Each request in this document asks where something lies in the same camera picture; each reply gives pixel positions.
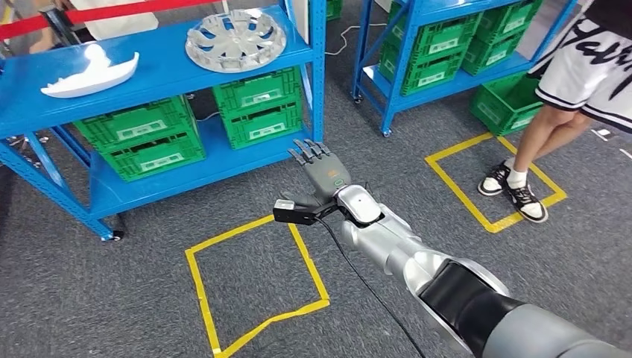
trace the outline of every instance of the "black cable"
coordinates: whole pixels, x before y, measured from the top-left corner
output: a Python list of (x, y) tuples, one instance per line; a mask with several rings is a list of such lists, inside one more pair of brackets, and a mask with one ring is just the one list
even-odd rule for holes
[(397, 318), (397, 316), (395, 316), (395, 313), (393, 313), (393, 311), (391, 311), (391, 309), (388, 308), (386, 303), (377, 295), (377, 293), (375, 291), (373, 291), (373, 288), (371, 288), (371, 285), (369, 285), (369, 283), (364, 279), (364, 277), (362, 277), (362, 275), (360, 274), (358, 269), (356, 269), (356, 266), (353, 265), (351, 260), (349, 260), (349, 257), (347, 256), (347, 254), (345, 254), (344, 250), (342, 249), (342, 245), (340, 245), (340, 242), (338, 241), (338, 238), (336, 237), (336, 235), (335, 235), (334, 231), (332, 230), (332, 228), (330, 228), (329, 225), (326, 222), (324, 222), (321, 218), (317, 217), (316, 221), (320, 222), (327, 229), (327, 231), (329, 232), (329, 235), (331, 235), (332, 239), (334, 239), (334, 242), (335, 242), (336, 246), (338, 246), (338, 250), (340, 250), (340, 253), (342, 254), (342, 257), (344, 257), (344, 259), (347, 261), (349, 266), (351, 266), (351, 269), (355, 272), (355, 274), (357, 274), (358, 277), (360, 277), (360, 280), (369, 289), (369, 292), (371, 292), (371, 294), (377, 299), (377, 301), (384, 307), (386, 312), (388, 312), (388, 314), (391, 315), (391, 317), (397, 323), (397, 325), (399, 325), (399, 328), (402, 329), (404, 334), (408, 337), (408, 340), (411, 341), (412, 345), (414, 346), (415, 350), (420, 355), (420, 357), (421, 358), (426, 358), (426, 356), (421, 351), (421, 348), (419, 348), (419, 345), (417, 345), (417, 343), (414, 341), (414, 339), (413, 339), (412, 335), (410, 334), (410, 332), (408, 332), (406, 327), (404, 327), (404, 324), (399, 320), (399, 318)]

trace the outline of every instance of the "blue shelf rack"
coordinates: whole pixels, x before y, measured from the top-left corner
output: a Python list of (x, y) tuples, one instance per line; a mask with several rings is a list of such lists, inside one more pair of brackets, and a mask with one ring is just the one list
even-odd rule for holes
[[(414, 39), (417, 35), (417, 29), (420, 26), (447, 19), (454, 19), (459, 16), (466, 16), (471, 13), (485, 11), (518, 1), (519, 0), (397, 0), (397, 2), (402, 5), (402, 8), (388, 23), (388, 26), (386, 26), (384, 31), (379, 35), (375, 43), (367, 50), (370, 13), (373, 0), (364, 0), (360, 12), (360, 32), (355, 53), (355, 68), (353, 70), (351, 89), (352, 98), (356, 102), (360, 102), (362, 98), (367, 98), (382, 115), (382, 124), (380, 127), (382, 134), (384, 136), (390, 136), (391, 123), (393, 122), (393, 117), (398, 112), (468, 90), (479, 84), (496, 80), (497, 78), (530, 69), (546, 50), (546, 46), (571, 13), (577, 0), (568, 0), (564, 5), (553, 26), (551, 26), (549, 32), (544, 36), (543, 41), (531, 59), (526, 59), (518, 52), (514, 52), (507, 60), (503, 60), (498, 65), (476, 76), (472, 76), (464, 70), (459, 69), (455, 79), (450, 82), (433, 86), (429, 89), (422, 89), (411, 95), (400, 95), (408, 59), (414, 44)], [(406, 13), (410, 13), (411, 15), (406, 17), (402, 44), (399, 47), (399, 55), (397, 57), (395, 76), (391, 83), (377, 71), (377, 65), (368, 66), (367, 62), (384, 41), (386, 34), (393, 29), (393, 26), (395, 26)], [(367, 80), (369, 86), (364, 85), (364, 79)], [(377, 89), (377, 92), (384, 97), (384, 105), (372, 94), (371, 88)]]
[[(260, 9), (283, 27), (287, 36), (285, 51), (272, 63), (249, 72), (222, 74), (195, 65), (184, 52), (186, 31), (198, 21), (184, 22), (97, 42), (114, 63), (140, 53), (139, 65), (127, 82), (79, 98), (60, 99), (43, 95), (40, 88), (58, 78), (83, 71), (87, 66), (86, 45), (59, 48), (41, 54), (11, 57), (0, 72), (0, 138), (24, 134), (45, 167), (36, 169), (0, 139), (0, 161), (35, 188), (81, 221), (102, 240), (116, 238), (103, 219), (143, 204), (167, 198), (190, 189), (238, 175), (289, 157), (293, 139), (320, 141), (323, 138), (324, 52), (326, 2), (310, 2), (312, 22), (308, 45), (299, 35), (291, 5), (285, 0)], [(308, 78), (306, 64), (311, 64)], [(288, 134), (237, 151), (231, 149), (219, 118), (200, 123), (200, 136), (206, 159), (133, 182), (123, 181), (95, 153), (88, 152), (63, 125), (173, 95), (201, 90), (250, 76), (301, 66), (304, 93), (311, 129)], [(72, 194), (34, 132), (50, 129), (89, 172), (90, 203), (83, 205)]]

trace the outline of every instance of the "red belt barrier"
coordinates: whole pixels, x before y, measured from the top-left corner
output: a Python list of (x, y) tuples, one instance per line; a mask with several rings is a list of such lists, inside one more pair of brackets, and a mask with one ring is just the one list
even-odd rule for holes
[[(134, 2), (132, 4), (114, 5), (89, 10), (70, 10), (66, 14), (74, 24), (109, 19), (111, 17), (133, 15), (136, 13), (153, 13), (156, 11), (171, 10), (179, 7), (207, 4), (220, 0), (149, 0)], [(0, 25), (0, 40), (10, 39), (32, 31), (48, 27), (48, 23), (41, 15), (23, 19), (11, 24)]]

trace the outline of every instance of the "yellow tape square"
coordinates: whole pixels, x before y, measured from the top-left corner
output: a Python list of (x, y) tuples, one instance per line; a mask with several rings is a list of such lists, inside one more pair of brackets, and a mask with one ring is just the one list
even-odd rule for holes
[(298, 229), (295, 224), (288, 224), (288, 228), (294, 241), (297, 244), (297, 247), (300, 251), (300, 255), (305, 261), (307, 269), (309, 270), (309, 274), (312, 276), (314, 281), (314, 285), (316, 285), (316, 289), (318, 290), (318, 294), (320, 296), (320, 300), (307, 304), (298, 310), (281, 313), (279, 315), (275, 315), (266, 319), (263, 323), (259, 324), (255, 328), (253, 328), (250, 332), (244, 334), (239, 337), (233, 343), (231, 343), (225, 349), (222, 349), (219, 345), (219, 338), (217, 331), (215, 330), (215, 324), (213, 323), (213, 317), (211, 316), (211, 309), (209, 307), (209, 300), (206, 297), (206, 293), (204, 291), (204, 284), (202, 282), (202, 277), (200, 275), (200, 270), (198, 268), (198, 263), (195, 260), (195, 253), (203, 250), (204, 248), (208, 248), (211, 245), (222, 242), (226, 239), (229, 239), (233, 236), (239, 235), (248, 230), (252, 230), (255, 227), (262, 226), (269, 222), (272, 222), (274, 217), (272, 215), (266, 216), (259, 220), (255, 220), (254, 222), (250, 222), (248, 224), (242, 225), (226, 233), (222, 233), (221, 235), (212, 237), (204, 242), (201, 242), (185, 251), (186, 259), (189, 262), (189, 268), (191, 269), (191, 275), (193, 276), (193, 282), (195, 283), (195, 290), (197, 291), (197, 298), (200, 301), (200, 309), (202, 311), (202, 318), (204, 320), (204, 325), (206, 326), (206, 334), (209, 337), (209, 343), (211, 345), (211, 349), (213, 352), (213, 356), (215, 358), (228, 358), (233, 355), (239, 348), (243, 347), (246, 343), (248, 343), (252, 338), (254, 338), (257, 334), (259, 334), (262, 330), (264, 330), (267, 326), (269, 326), (273, 322), (282, 321), (284, 319), (296, 317), (298, 315), (306, 315), (308, 313), (314, 312), (321, 308), (329, 306), (329, 294), (325, 289), (325, 285), (318, 274), (318, 270), (314, 265), (314, 262), (309, 257), (309, 253), (307, 252), (307, 247), (303, 242), (303, 238), (300, 236)]
[[(509, 216), (504, 217), (503, 219), (498, 220), (497, 222), (490, 222), (485, 217), (485, 215), (483, 215), (483, 213), (481, 213), (481, 211), (474, 205), (474, 203), (467, 197), (467, 195), (465, 195), (463, 190), (461, 190), (461, 188), (459, 188), (458, 185), (456, 185), (456, 183), (451, 179), (451, 177), (448, 176), (448, 174), (439, 166), (439, 163), (438, 163), (439, 160), (445, 157), (453, 155), (454, 153), (458, 153), (459, 151), (463, 151), (473, 145), (477, 145), (480, 142), (483, 142), (484, 140), (491, 139), (491, 138), (494, 138), (494, 136), (491, 133), (485, 133), (480, 136), (474, 137), (472, 139), (468, 139), (465, 142), (458, 143), (457, 145), (453, 145), (450, 148), (443, 149), (442, 151), (439, 151), (438, 153), (434, 153), (427, 156), (426, 162), (430, 165), (432, 170), (434, 170), (439, 175), (439, 177), (443, 180), (443, 182), (445, 182), (446, 185), (455, 193), (457, 198), (461, 200), (463, 205), (465, 205), (465, 207), (470, 211), (470, 213), (472, 213), (472, 215), (476, 218), (476, 220), (478, 220), (478, 222), (480, 222), (481, 225), (483, 225), (483, 227), (487, 231), (491, 233), (498, 233), (499, 231), (504, 230), (507, 227), (510, 227), (511, 225), (516, 224), (517, 222), (521, 221), (522, 215), (516, 212)], [(514, 147), (514, 145), (509, 143), (505, 138), (500, 136), (500, 137), (497, 137), (497, 140), (501, 144), (503, 144), (511, 153), (515, 154), (517, 152), (516, 147)], [(560, 202), (566, 198), (566, 193), (556, 183), (554, 183), (553, 180), (551, 180), (551, 178), (549, 178), (548, 175), (544, 174), (544, 172), (542, 172), (538, 167), (536, 167), (534, 164), (531, 164), (529, 169), (539, 179), (541, 179), (541, 181), (544, 182), (544, 184), (546, 184), (547, 186), (551, 188), (551, 190), (553, 190), (553, 194), (549, 195), (548, 197), (542, 200), (542, 204), (545, 207), (550, 207), (551, 205), (557, 202)]]

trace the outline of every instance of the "gray floor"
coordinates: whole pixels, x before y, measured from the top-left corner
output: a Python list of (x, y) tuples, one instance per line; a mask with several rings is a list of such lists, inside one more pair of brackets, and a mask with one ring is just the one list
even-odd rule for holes
[[(357, 22), (346, 0), (337, 35)], [(376, 15), (376, 21), (382, 20)], [(542, 225), (520, 222), (488, 233), (429, 168), (424, 157), (486, 130), (469, 114), (466, 92), (399, 114), (394, 135), (348, 98), (350, 48), (326, 65), (326, 141), (353, 177), (431, 246), (478, 261), (525, 301), (597, 337), (632, 350), (632, 161), (616, 142), (586, 133), (537, 165), (568, 194)], [(517, 135), (509, 136), (515, 144)], [(79, 165), (51, 141), (73, 187)], [(490, 219), (511, 212), (480, 198), (476, 182), (508, 156), (494, 139), (440, 161)], [(127, 237), (99, 242), (23, 180), (0, 171), (0, 357), (212, 357), (184, 251), (271, 213), (281, 189), (308, 190), (291, 161), (248, 172), (122, 215)], [(534, 182), (539, 194), (544, 184)], [(85, 199), (85, 190), (78, 190)], [(328, 221), (337, 227), (339, 216)], [(234, 357), (415, 357), (391, 318), (347, 267), (322, 227), (300, 227), (331, 304), (272, 324)], [(458, 354), (417, 317), (420, 307), (365, 258), (352, 260), (411, 329), (428, 357)], [(221, 346), (267, 317), (317, 299), (287, 227), (270, 223), (196, 254)]]

